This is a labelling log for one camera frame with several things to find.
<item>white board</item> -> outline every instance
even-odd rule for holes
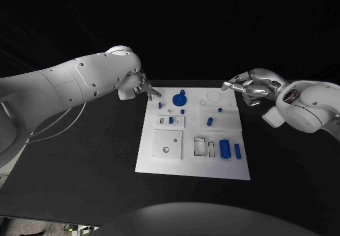
[[[135,172],[251,180],[233,90],[222,91],[220,88],[154,89],[163,96],[161,98],[154,97],[153,101],[147,103]],[[181,89],[186,92],[187,102],[184,106],[177,107],[171,98]],[[161,128],[157,125],[160,118],[157,116],[184,117],[184,126],[171,126],[168,119],[164,119],[167,123]],[[206,125],[209,117],[213,117],[212,126]],[[166,144],[156,143],[154,140],[157,130],[181,131],[181,142],[176,143],[176,147],[181,151],[180,159],[164,158],[161,150]],[[205,139],[206,156],[194,156],[194,138]],[[173,136],[168,135],[164,142],[168,143],[173,139]],[[219,140],[223,139],[228,139],[230,143],[232,157],[229,159],[220,158]],[[213,142],[215,157],[209,157],[210,142]],[[236,159],[235,144],[239,144],[242,159]],[[156,149],[160,150],[158,156],[153,156]]]

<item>black table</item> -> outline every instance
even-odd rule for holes
[[[222,81],[151,83],[216,88]],[[239,93],[236,99],[251,181],[135,173],[147,96],[120,101],[112,92],[88,103],[65,133],[26,147],[0,191],[0,215],[101,226],[154,204],[206,202],[266,213],[320,234],[337,234],[338,141],[321,130],[305,134],[287,124],[271,128],[261,115],[272,102],[248,108]],[[43,137],[66,127],[79,109]]]

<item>black background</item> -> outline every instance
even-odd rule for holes
[[[225,80],[261,67],[275,71],[285,79],[338,83],[338,14],[338,1],[3,6],[0,76],[30,72],[79,56],[104,52],[115,45],[125,45],[140,56],[150,80]],[[166,85],[176,86],[176,81]],[[205,86],[216,87],[217,84],[205,83]],[[62,134],[56,143],[49,140],[27,147],[30,159],[20,160],[1,191],[7,193],[9,200],[20,189],[14,189],[13,184],[22,182],[20,196],[13,197],[7,212],[13,210],[13,215],[19,214],[19,207],[13,208],[19,203],[22,216],[101,225],[109,217],[141,205],[171,201],[215,202],[268,213],[324,235],[336,235],[340,148],[337,140],[326,132],[308,135],[285,124],[272,129],[261,120],[271,105],[265,103],[249,109],[238,95],[252,181],[135,174],[143,126],[138,119],[144,117],[145,100],[125,103],[134,109],[143,107],[127,114],[130,117],[135,114],[135,126],[127,132],[134,135],[130,140],[124,139],[124,135],[120,138],[114,136],[114,133],[127,131],[118,124],[111,124],[112,120],[124,119],[118,112],[125,113],[127,110],[120,106],[107,111],[104,104],[108,105],[109,101],[112,106],[118,106],[118,98],[112,94],[89,103],[85,116],[75,124],[75,133]],[[78,111],[73,112],[60,126],[76,116]],[[102,136],[109,137],[107,141],[99,139]],[[122,149],[114,150],[115,160],[105,159],[105,168],[94,156],[112,156],[109,147],[118,144]],[[43,160],[47,153],[53,155]],[[33,168],[35,173],[32,169],[24,170],[30,161],[40,162]],[[115,173],[109,169],[112,163],[117,164]],[[78,166],[83,167],[83,171],[78,170],[81,175],[71,179],[72,168]],[[52,180],[49,174],[63,174],[68,178]],[[107,191],[117,192],[117,199],[105,197]],[[53,200],[59,198],[62,202],[37,202],[35,197],[42,199],[42,196]],[[83,207],[79,213],[68,198]],[[121,204],[122,208],[111,209],[109,202]],[[40,207],[40,214],[35,211],[36,207]],[[58,215],[46,213],[49,207],[60,209],[50,211]],[[98,218],[89,222],[86,216],[91,215]]]

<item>robotic hand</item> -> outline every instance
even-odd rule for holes
[[[251,107],[261,103],[258,99],[262,97],[275,101],[275,106],[262,116],[274,128],[287,122],[305,133],[324,129],[340,140],[338,85],[320,81],[290,84],[277,73],[255,68],[223,82],[222,90],[226,89],[243,94]]]
[[[132,99],[143,91],[148,100],[151,95],[161,97],[145,78],[140,59],[125,46],[45,70],[0,78],[0,168],[27,139],[52,127],[75,106],[85,106],[115,89],[121,100]],[[33,134],[39,124],[65,110],[53,124]]]

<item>blue object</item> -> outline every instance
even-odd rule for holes
[[[207,126],[210,126],[210,125],[212,125],[212,123],[213,123],[213,118],[212,118],[212,117],[209,117],[209,119],[207,119]]]
[[[241,159],[241,151],[239,151],[239,145],[235,144],[235,153],[236,153],[236,159]]]
[[[180,91],[179,94],[173,96],[171,102],[176,106],[181,107],[186,104],[186,92],[184,90]]]
[[[219,150],[220,150],[220,158],[229,159],[232,157],[230,153],[230,145],[226,139],[219,141]]]

